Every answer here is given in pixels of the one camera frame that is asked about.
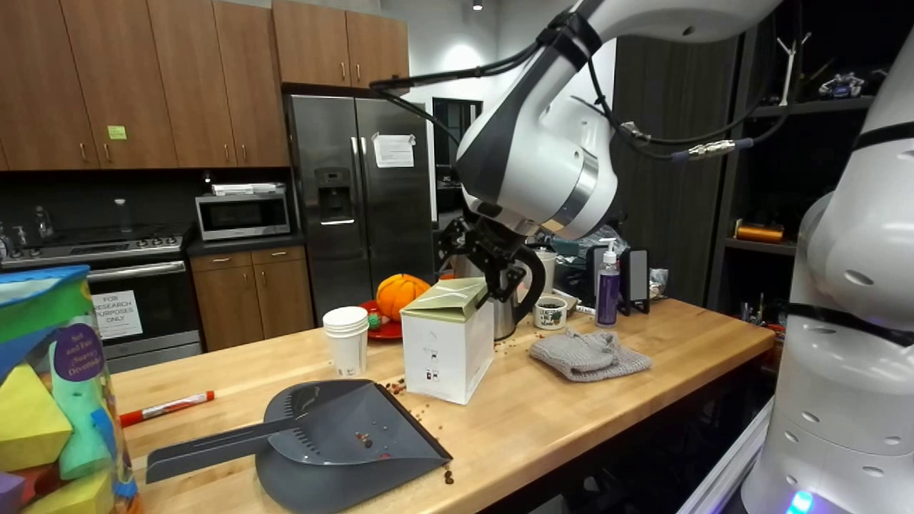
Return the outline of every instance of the refrigerator door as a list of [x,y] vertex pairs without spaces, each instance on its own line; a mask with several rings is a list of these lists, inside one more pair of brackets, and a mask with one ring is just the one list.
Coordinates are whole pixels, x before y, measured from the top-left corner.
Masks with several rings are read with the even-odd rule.
[[350,98],[287,98],[317,318],[373,297]]
[[426,127],[386,100],[357,100],[370,283],[433,281]]

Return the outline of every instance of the drawer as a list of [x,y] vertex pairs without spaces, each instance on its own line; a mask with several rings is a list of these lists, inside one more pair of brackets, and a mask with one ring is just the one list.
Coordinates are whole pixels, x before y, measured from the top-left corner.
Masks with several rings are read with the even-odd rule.
[[244,270],[251,267],[249,253],[233,253],[233,254],[203,254],[190,260],[194,273],[213,273],[213,270]]
[[253,263],[301,263],[304,250],[301,246],[280,246],[280,250],[263,250],[263,253],[251,253]]

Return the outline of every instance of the kitchen island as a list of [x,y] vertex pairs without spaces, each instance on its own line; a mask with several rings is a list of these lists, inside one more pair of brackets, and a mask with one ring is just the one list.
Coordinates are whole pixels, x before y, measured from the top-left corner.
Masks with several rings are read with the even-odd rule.
[[[589,316],[573,316],[570,331],[591,331]],[[566,383],[527,357],[537,331],[523,320],[497,344],[497,357],[467,405],[396,391],[396,401],[454,458],[403,488],[373,497],[357,511],[479,511],[544,477],[664,405],[764,355],[774,334],[734,318],[680,301],[660,301],[650,316],[619,318],[624,348],[650,357],[650,371]],[[287,385],[334,380],[320,331],[284,334],[229,351],[114,375],[117,408],[142,408],[213,388],[217,401],[126,428],[134,473],[144,477],[144,455],[160,447],[251,427]],[[367,348],[367,378],[396,385],[399,345]],[[281,511],[256,484],[253,458],[140,484],[142,511]]]

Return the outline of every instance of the dustpan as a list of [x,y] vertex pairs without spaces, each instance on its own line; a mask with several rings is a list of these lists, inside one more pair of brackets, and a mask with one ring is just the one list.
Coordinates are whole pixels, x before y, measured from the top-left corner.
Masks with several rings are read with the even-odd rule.
[[383,385],[324,380],[280,391],[263,427],[150,451],[144,480],[243,455],[256,455],[260,487],[287,511],[341,511],[451,461]]

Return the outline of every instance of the spray bottle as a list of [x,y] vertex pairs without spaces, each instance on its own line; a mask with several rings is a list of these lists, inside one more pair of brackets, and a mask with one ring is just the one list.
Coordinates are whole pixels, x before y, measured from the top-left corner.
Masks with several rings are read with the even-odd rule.
[[597,324],[614,326],[623,296],[623,277],[614,250],[606,250],[601,270],[597,276]]

